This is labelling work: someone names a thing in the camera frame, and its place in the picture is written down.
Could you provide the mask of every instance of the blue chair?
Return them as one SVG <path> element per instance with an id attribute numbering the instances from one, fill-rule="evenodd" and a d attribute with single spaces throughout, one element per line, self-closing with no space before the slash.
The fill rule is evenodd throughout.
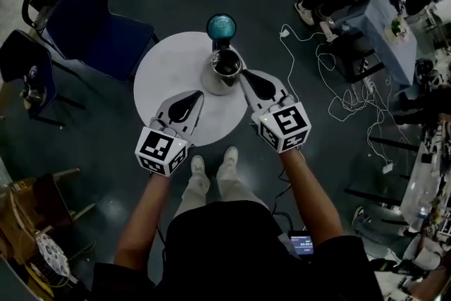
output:
<path id="1" fill-rule="evenodd" d="M 50 42 L 64 59 L 78 59 L 116 80 L 131 79 L 154 27 L 111 14 L 108 0 L 60 0 L 47 21 Z"/>
<path id="2" fill-rule="evenodd" d="M 56 93 L 52 60 L 49 51 L 21 30 L 14 30 L 0 48 L 0 73 L 4 82 L 27 77 L 33 88 L 44 90 L 46 97 L 41 104 L 32 104 L 27 110 L 31 119 L 44 123 L 65 126 L 65 123 L 39 116 L 53 100 L 70 104 L 79 109 L 85 107 Z"/>

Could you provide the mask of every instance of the stainless steel cup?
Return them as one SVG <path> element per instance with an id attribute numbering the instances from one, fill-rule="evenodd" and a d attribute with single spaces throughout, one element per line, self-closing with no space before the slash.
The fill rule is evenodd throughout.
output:
<path id="1" fill-rule="evenodd" d="M 233 91 L 242 70 L 242 59 L 232 49 L 219 49 L 206 60 L 201 81 L 206 90 L 215 95 Z"/>

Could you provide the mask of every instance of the screen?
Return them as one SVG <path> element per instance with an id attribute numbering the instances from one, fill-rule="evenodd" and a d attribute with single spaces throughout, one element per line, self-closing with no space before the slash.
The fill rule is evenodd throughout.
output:
<path id="1" fill-rule="evenodd" d="M 291 242 L 293 242 L 297 254 L 313 254 L 310 236 L 292 236 Z"/>

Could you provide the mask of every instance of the sneaker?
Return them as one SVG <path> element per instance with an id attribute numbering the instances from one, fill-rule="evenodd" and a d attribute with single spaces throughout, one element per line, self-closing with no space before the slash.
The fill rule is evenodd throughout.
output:
<path id="1" fill-rule="evenodd" d="M 307 25 L 315 24 L 313 14 L 309 9 L 306 9 L 302 6 L 302 0 L 299 1 L 298 3 L 295 3 L 295 9 L 304 23 L 306 23 Z"/>
<path id="2" fill-rule="evenodd" d="M 224 153 L 224 163 L 232 164 L 234 166 L 238 163 L 238 149 L 237 147 L 229 147 Z"/>
<path id="3" fill-rule="evenodd" d="M 202 173 L 205 174 L 205 162 L 201 156 L 194 156 L 191 159 L 191 173 Z"/>
<path id="4" fill-rule="evenodd" d="M 362 206 L 357 207 L 354 212 L 354 216 L 352 217 L 351 226 L 354 226 L 355 220 L 363 214 L 364 214 L 364 208 Z"/>
<path id="5" fill-rule="evenodd" d="M 330 16 L 325 16 L 322 14 L 321 7 L 315 9 L 315 16 L 320 18 L 323 22 L 326 22 L 327 26 L 330 29 L 335 29 L 335 22 L 333 21 L 333 19 Z"/>

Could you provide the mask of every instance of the round white table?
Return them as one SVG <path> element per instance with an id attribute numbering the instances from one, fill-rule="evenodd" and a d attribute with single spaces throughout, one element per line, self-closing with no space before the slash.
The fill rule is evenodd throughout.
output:
<path id="1" fill-rule="evenodd" d="M 202 66 L 211 53 L 211 39 L 204 32 L 171 35 L 149 50 L 136 72 L 133 87 L 136 108 L 145 125 L 150 124 L 167 98 L 188 90 L 201 90 L 205 96 L 192 134 L 194 145 L 216 142 L 238 125 L 247 109 L 241 86 L 236 84 L 231 93 L 217 96 L 201 83 Z"/>

